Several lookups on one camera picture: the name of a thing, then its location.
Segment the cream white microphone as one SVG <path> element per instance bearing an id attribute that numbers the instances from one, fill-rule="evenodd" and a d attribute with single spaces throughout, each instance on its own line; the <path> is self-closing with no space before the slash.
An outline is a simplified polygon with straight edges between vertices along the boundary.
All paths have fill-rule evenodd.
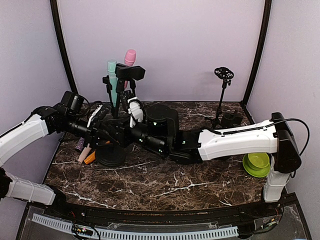
<path id="1" fill-rule="evenodd" d="M 79 155 L 78 160 L 77 160 L 77 162 L 79 164 L 82 164 L 84 162 L 84 160 L 87 158 L 88 154 L 90 153 L 91 149 L 92 148 L 90 147 L 89 144 L 86 147 L 83 148 L 83 150 L 82 150 L 82 152 Z"/>

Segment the glitter microphone with silver grille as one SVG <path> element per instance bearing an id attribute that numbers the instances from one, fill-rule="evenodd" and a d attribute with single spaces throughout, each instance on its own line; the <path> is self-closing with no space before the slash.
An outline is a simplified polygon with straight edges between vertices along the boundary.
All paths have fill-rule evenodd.
<path id="1" fill-rule="evenodd" d="M 85 139 L 81 137 L 75 146 L 75 150 L 79 153 L 82 152 L 84 149 L 84 143 L 85 143 Z"/>

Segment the orange microphone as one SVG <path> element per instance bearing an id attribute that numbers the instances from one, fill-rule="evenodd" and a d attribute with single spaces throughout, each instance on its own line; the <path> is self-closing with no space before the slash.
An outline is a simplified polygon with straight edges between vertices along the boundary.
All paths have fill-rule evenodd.
<path id="1" fill-rule="evenodd" d="M 110 144 L 111 142 L 108 140 L 107 142 L 105 142 L 106 145 Z M 96 151 L 94 150 L 93 152 L 91 152 L 91 154 L 88 154 L 84 160 L 84 163 L 86 165 L 89 165 L 90 163 L 92 163 L 94 160 L 96 159 Z"/>

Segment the pink microphone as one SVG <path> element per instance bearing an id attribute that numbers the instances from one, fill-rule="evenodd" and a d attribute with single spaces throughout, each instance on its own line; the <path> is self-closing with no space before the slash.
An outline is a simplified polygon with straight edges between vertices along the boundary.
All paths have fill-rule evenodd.
<path id="1" fill-rule="evenodd" d="M 136 61 L 137 52 L 134 49 L 127 50 L 124 56 L 124 64 L 126 66 L 132 67 Z"/>

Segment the black tripod stand with shock mount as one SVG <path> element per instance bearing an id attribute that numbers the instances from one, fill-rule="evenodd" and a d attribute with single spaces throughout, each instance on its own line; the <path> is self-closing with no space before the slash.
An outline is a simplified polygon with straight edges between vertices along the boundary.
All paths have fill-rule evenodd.
<path id="1" fill-rule="evenodd" d="M 215 129 L 220 125 L 220 115 L 222 114 L 222 102 L 225 94 L 225 90 L 228 86 L 231 85 L 232 79 L 234 78 L 234 73 L 227 67 L 221 66 L 214 70 L 214 74 L 222 80 L 222 91 L 219 99 L 219 104 L 216 109 L 215 118 L 205 117 L 206 120 L 210 120 L 211 128 Z"/>

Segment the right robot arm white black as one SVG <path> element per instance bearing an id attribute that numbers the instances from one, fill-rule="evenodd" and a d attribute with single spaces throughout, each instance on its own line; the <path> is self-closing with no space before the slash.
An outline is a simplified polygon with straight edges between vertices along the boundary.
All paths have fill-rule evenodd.
<path id="1" fill-rule="evenodd" d="M 181 130 L 177 110 L 163 104 L 148 108 L 135 106 L 128 109 L 126 117 L 115 118 L 107 131 L 122 147 L 137 143 L 185 165 L 234 155 L 266 154 L 270 171 L 263 187 L 263 200 L 255 205 L 255 213 L 260 217 L 274 210 L 274 202 L 280 199 L 289 175 L 302 164 L 302 152 L 288 120 L 280 112 L 247 126 Z"/>

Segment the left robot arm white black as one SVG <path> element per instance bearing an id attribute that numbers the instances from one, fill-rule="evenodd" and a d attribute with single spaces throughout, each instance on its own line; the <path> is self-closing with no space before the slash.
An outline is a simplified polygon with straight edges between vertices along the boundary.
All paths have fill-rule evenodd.
<path id="1" fill-rule="evenodd" d="M 12 156 L 31 143 L 53 133 L 67 132 L 84 138 L 90 146 L 97 146 L 103 137 L 100 120 L 108 108 L 101 101 L 91 111 L 89 105 L 84 113 L 81 108 L 85 98 L 66 91 L 59 103 L 54 106 L 40 106 L 29 117 L 0 136 L 0 164 L 3 166 Z M 56 198 L 56 191 L 45 185 L 14 176 L 3 168 L 0 170 L 0 197 L 15 198 L 50 206 L 60 218 L 67 218 L 70 206 Z"/>

